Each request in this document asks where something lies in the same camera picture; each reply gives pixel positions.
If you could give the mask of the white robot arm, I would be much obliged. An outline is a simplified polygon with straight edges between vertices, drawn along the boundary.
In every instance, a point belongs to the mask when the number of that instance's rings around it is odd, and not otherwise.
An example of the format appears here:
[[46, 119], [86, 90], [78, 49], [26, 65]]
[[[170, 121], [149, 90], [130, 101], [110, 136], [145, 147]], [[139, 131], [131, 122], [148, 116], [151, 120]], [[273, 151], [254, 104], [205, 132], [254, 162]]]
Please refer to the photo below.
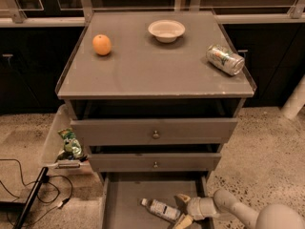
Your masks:
[[218, 189], [212, 197], [177, 197], [186, 205], [186, 213], [175, 223], [174, 229], [186, 229], [205, 218], [236, 217], [247, 229], [305, 229], [304, 218], [283, 204], [269, 204], [260, 212], [242, 203], [232, 193]]

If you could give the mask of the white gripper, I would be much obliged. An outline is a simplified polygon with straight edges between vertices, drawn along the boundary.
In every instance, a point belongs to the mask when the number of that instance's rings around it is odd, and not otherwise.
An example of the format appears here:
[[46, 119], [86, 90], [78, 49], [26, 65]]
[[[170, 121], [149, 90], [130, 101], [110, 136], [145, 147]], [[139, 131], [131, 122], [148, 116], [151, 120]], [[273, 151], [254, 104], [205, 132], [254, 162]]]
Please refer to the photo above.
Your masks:
[[194, 220], [202, 220], [205, 218], [201, 212], [201, 198], [190, 198], [184, 194], [178, 194], [176, 197], [184, 204], [187, 204], [188, 215], [182, 215], [173, 226], [173, 229], [186, 229]]

